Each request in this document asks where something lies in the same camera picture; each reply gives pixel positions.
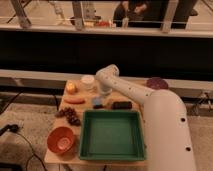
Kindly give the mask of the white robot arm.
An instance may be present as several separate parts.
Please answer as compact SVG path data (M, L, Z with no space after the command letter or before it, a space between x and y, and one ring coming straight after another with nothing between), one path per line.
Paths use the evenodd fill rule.
M176 93L122 79L114 64L95 78L102 94L116 90L143 106L147 171L197 171L186 106Z

